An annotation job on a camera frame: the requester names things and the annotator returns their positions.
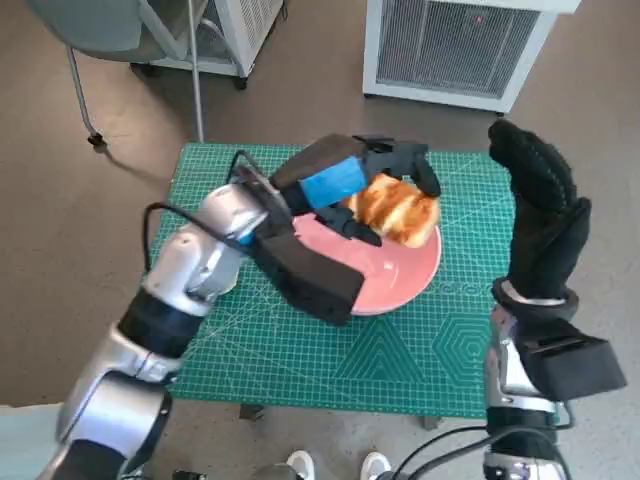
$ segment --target white appliance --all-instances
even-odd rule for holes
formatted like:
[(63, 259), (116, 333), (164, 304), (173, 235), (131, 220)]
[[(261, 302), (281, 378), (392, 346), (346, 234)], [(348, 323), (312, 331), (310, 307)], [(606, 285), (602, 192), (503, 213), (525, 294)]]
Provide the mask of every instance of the white appliance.
[[(233, 76), (236, 88), (244, 90), (281, 9), (286, 18), (286, 0), (209, 0), (196, 32), (200, 71)], [(165, 58), (151, 63), (191, 70), (188, 59)]]
[(580, 0), (368, 0), (365, 96), (506, 113)]

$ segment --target table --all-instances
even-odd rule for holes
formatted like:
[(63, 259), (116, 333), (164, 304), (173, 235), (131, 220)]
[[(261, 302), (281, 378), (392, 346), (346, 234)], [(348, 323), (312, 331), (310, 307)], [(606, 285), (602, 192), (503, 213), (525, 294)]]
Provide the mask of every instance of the table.
[[(195, 211), (246, 149), (270, 173), (299, 146), (188, 144), (169, 201)], [(291, 308), (250, 261), (188, 349), (178, 398), (420, 416), (484, 416), (491, 281), (506, 272), (509, 176), (486, 154), (431, 152), (442, 184), (442, 262), (404, 307), (327, 325)], [(182, 220), (164, 213), (154, 242)]]

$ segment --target sneaker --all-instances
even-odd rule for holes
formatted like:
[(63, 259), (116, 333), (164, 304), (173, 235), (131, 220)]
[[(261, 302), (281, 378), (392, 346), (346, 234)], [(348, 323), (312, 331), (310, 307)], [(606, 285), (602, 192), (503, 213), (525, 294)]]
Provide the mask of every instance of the sneaker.
[(303, 480), (316, 480), (316, 467), (308, 452), (298, 450), (289, 455), (287, 465), (293, 468)]
[(378, 452), (371, 452), (362, 462), (360, 480), (375, 480), (384, 472), (391, 471), (391, 464), (387, 457)]

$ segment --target bread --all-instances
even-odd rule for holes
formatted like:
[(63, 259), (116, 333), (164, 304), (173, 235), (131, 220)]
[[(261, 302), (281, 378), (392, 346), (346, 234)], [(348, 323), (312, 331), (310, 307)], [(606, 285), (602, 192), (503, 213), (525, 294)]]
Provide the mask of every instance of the bread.
[(440, 201), (385, 174), (344, 201), (359, 222), (410, 248), (422, 247), (440, 219)]

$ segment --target chair leg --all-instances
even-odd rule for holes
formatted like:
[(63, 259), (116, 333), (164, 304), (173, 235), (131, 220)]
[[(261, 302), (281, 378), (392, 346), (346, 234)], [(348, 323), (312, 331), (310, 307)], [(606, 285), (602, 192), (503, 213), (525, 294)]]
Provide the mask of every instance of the chair leg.
[(187, 0), (189, 7), (189, 43), (191, 46), (191, 74), (193, 80), (193, 99), (196, 109), (196, 127), (198, 142), (204, 143), (204, 127), (202, 121), (202, 99), (200, 98), (200, 71), (198, 69), (198, 44), (196, 42), (196, 26), (193, 21), (193, 0)]
[(69, 67), (71, 67), (71, 76), (73, 77), (73, 85), (76, 87), (76, 96), (78, 97), (78, 104), (80, 105), (80, 114), (82, 115), (82, 122), (89, 131), (88, 142), (94, 147), (106, 145), (106, 142), (102, 138), (102, 135), (93, 128), (91, 119), (89, 118), (89, 112), (87, 111), (87, 104), (84, 101), (84, 93), (82, 92), (82, 84), (80, 83), (80, 75), (78, 74), (78, 65), (76, 63), (76, 57), (73, 53), (73, 48), (67, 45), (67, 57), (69, 58)]

